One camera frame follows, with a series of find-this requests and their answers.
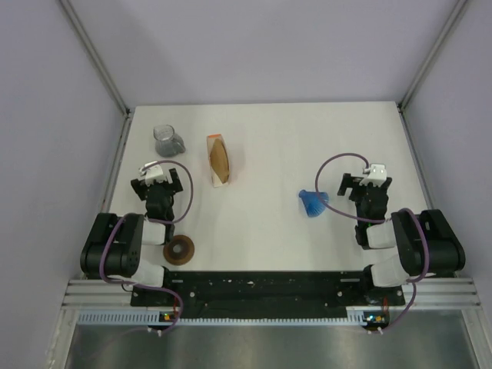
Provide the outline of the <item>brown wooden dripper base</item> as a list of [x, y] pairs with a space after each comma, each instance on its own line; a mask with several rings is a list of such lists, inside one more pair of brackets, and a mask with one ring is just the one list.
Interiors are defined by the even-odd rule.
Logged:
[[194, 243], [185, 235], [175, 235], [171, 241], [164, 246], [163, 255], [165, 260], [175, 266], [187, 264], [194, 256]]

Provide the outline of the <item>orange coffee filter box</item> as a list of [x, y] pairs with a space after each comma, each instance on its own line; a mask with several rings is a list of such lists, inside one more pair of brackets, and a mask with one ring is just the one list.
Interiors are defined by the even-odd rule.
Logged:
[[231, 168], [222, 135], [209, 135], [207, 137], [207, 150], [213, 187], [218, 188], [226, 185], [229, 182]]

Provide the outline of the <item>blue glass dripper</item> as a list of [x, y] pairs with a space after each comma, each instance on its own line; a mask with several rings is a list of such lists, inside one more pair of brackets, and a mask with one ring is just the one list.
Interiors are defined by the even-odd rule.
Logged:
[[300, 190], [298, 197], [301, 199], [309, 218], [316, 218], [321, 215], [326, 210], [324, 203], [329, 202], [329, 196], [326, 192], [317, 194], [316, 191]]

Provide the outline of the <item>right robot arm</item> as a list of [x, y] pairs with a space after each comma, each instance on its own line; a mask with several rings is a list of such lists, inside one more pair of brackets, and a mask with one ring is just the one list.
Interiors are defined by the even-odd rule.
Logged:
[[376, 186], [365, 184], [362, 177], [345, 173], [337, 194], [354, 202], [359, 218], [354, 227], [356, 242], [364, 250], [394, 250], [385, 261], [364, 268], [359, 295], [368, 304], [376, 304], [397, 287], [422, 276], [445, 275], [464, 268], [466, 256], [456, 234], [442, 211], [430, 209], [420, 214], [399, 210], [385, 218], [392, 179]]

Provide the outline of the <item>glass coffee carafe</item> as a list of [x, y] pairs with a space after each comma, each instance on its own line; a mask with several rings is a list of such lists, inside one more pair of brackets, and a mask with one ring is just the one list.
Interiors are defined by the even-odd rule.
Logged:
[[153, 128], [155, 150], [163, 158], [172, 158], [186, 151], [185, 143], [171, 125], [158, 125]]

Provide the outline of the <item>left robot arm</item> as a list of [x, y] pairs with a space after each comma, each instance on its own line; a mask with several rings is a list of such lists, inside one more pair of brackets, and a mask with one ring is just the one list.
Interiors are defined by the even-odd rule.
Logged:
[[141, 248], [164, 246], [174, 236], [174, 196], [183, 187], [176, 169], [165, 174], [160, 166], [146, 170], [142, 179], [131, 180], [131, 187], [145, 203], [145, 213], [125, 218], [98, 214], [81, 252], [81, 270], [89, 278], [100, 278], [99, 267], [103, 264], [106, 278], [147, 285], [150, 299], [167, 304], [175, 288], [164, 279], [161, 265], [141, 258]]

